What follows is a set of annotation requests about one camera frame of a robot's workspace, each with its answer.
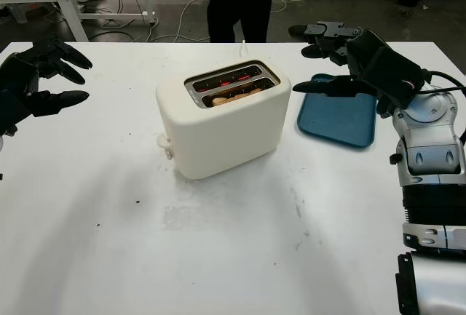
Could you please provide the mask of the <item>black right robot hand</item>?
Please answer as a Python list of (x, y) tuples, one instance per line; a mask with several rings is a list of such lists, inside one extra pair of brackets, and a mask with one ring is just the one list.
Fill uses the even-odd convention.
[(343, 23), (318, 22), (292, 25), (288, 33), (308, 45), (301, 50), (303, 57), (328, 58), (331, 62), (347, 65), (348, 75), (332, 76), (329, 81), (306, 81), (296, 84), (293, 91), (322, 94), (328, 97), (356, 97), (366, 94), (379, 101), (377, 113), (383, 117), (393, 115), (395, 109), (408, 108), (415, 94), (409, 82), (404, 87), (398, 77), (389, 77), (388, 69), (380, 66), (382, 53), (392, 56), (395, 52), (373, 31), (348, 28)]

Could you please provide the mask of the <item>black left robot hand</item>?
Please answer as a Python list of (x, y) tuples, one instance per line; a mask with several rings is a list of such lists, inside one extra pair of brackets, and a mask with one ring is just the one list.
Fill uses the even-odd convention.
[(84, 77), (74, 66), (88, 70), (91, 61), (80, 51), (53, 36), (35, 41), (32, 48), (11, 54), (1, 64), (1, 105), (11, 106), (10, 113), (21, 116), (49, 116), (84, 102), (89, 94), (81, 90), (58, 94), (39, 90), (40, 79), (56, 75), (78, 84)]

